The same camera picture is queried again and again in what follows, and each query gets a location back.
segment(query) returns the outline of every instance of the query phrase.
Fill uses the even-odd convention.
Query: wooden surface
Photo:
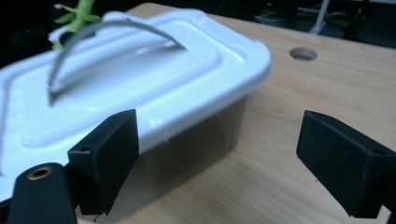
[[[150,17],[173,10],[145,4]],[[272,52],[270,80],[247,99],[237,147],[162,197],[98,223],[386,223],[348,217],[296,156],[305,110],[334,116],[396,149],[396,51],[212,16]],[[311,62],[290,57],[314,50]]]

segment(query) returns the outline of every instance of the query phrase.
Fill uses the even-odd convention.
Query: container lid
[[[259,88],[268,78],[267,47],[197,10],[149,19],[110,12],[165,31],[109,28],[80,41],[65,59],[48,101],[48,78],[59,51],[0,70],[0,202],[14,180],[44,162],[67,164],[67,150],[108,116],[135,108],[140,153],[192,127]]]

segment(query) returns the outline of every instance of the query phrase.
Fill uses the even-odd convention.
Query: white plastic box
[[[1,69],[0,202],[11,197],[18,174],[44,162],[66,164],[67,150],[97,124],[131,108],[137,112],[142,155],[136,178],[157,189],[166,176],[161,174],[166,171],[163,167],[180,175],[189,168],[188,164],[170,167],[176,159],[185,161],[184,156],[190,155],[190,166],[199,167],[195,159],[223,155],[233,147],[244,98],[269,77],[268,48],[197,10],[146,20],[111,12],[104,16],[104,21],[110,20],[154,26],[185,49],[137,29],[100,31],[81,41],[65,60],[55,84],[67,88],[53,106],[48,100],[48,77],[59,51]],[[198,151],[204,155],[194,154]],[[149,170],[159,174],[145,173]],[[155,188],[140,190],[147,199],[156,195]]]

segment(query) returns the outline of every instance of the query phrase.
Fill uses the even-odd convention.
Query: round hole
[[[50,175],[51,173],[52,173],[52,168],[50,168],[49,166],[43,166],[34,169],[32,172],[30,172],[27,178],[30,180],[38,180]]]
[[[312,61],[315,60],[318,55],[317,53],[309,48],[296,48],[290,51],[290,56],[299,61]]]

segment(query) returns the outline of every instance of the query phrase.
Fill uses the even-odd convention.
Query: wire handle
[[[49,106],[52,106],[53,103],[56,100],[56,95],[57,92],[52,88],[55,79],[58,76],[58,71],[64,61],[64,58],[67,56],[67,54],[70,52],[70,50],[77,44],[77,42],[89,35],[92,35],[96,30],[102,29],[105,27],[110,27],[110,26],[130,26],[146,31],[150,31],[156,35],[160,35],[164,37],[165,39],[171,40],[175,42],[175,44],[180,47],[181,49],[185,49],[185,47],[178,42],[176,39],[174,39],[172,36],[170,36],[168,33],[161,31],[153,26],[147,25],[142,22],[137,22],[137,21],[102,21],[102,22],[97,22],[97,23],[92,23],[84,27],[81,31],[78,33],[75,33],[73,36],[71,36],[67,42],[64,44],[64,48],[61,49],[61,52],[57,59],[54,62],[54,65],[52,66],[52,69],[49,73],[49,80],[48,80],[48,97],[49,97]]]

